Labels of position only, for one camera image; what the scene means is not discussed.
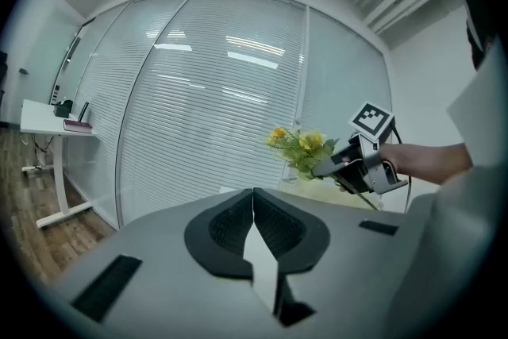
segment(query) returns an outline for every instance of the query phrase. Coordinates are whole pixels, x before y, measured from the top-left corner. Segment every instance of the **human arm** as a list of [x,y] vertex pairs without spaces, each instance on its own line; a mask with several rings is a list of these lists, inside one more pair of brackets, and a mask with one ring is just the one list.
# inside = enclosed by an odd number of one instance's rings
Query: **human arm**
[[465,144],[425,147],[415,144],[382,144],[379,156],[394,165],[399,174],[442,184],[472,166]]

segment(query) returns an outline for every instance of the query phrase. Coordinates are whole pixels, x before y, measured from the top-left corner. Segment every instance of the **white table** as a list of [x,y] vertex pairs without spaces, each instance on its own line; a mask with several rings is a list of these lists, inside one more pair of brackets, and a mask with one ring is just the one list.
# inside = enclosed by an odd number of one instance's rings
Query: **white table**
[[[68,132],[64,129],[64,119],[57,117],[53,113],[54,106],[45,105],[44,103],[30,101],[25,99],[23,101],[23,108],[21,110],[21,131],[23,133],[34,133],[53,136],[53,165],[45,166],[44,169],[53,168],[55,172],[55,185],[56,197],[60,206],[60,212],[57,214],[49,215],[46,218],[39,219],[37,226],[42,228],[52,223],[61,221],[65,218],[88,209],[92,206],[90,202],[82,203],[81,205],[69,208],[67,197],[65,196],[64,188],[64,166],[62,162],[63,142],[64,137],[95,137],[97,133],[92,130],[92,133],[77,133]],[[75,116],[69,117],[71,120],[77,120]],[[23,172],[34,171],[35,167],[23,167]]]

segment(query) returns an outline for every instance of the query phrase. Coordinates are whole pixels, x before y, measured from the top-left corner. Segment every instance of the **book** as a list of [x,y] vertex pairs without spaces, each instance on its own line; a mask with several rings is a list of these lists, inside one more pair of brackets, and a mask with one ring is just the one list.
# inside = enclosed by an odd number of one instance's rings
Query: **book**
[[68,132],[92,133],[92,125],[90,123],[83,123],[82,121],[65,119],[63,121],[63,128]]

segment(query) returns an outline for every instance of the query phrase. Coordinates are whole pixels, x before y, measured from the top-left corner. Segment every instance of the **yellow flower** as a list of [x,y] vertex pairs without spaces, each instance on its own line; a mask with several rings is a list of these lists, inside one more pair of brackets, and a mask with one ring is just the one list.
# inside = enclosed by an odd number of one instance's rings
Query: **yellow flower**
[[302,133],[298,139],[300,147],[305,150],[313,150],[323,144],[323,136],[314,130],[312,133]]
[[286,136],[286,132],[280,128],[277,128],[277,129],[273,130],[272,132],[270,132],[270,138],[272,140],[281,139],[284,136]]

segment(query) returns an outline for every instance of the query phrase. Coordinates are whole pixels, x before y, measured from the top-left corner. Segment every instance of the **flower bouquet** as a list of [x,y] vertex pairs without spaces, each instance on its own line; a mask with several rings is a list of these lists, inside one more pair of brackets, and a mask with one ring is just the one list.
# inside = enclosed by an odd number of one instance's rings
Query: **flower bouquet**
[[300,129],[286,130],[277,128],[270,132],[266,144],[276,150],[288,167],[298,171],[301,179],[312,179],[310,170],[314,165],[330,157],[338,139],[323,141],[317,131],[304,133]]

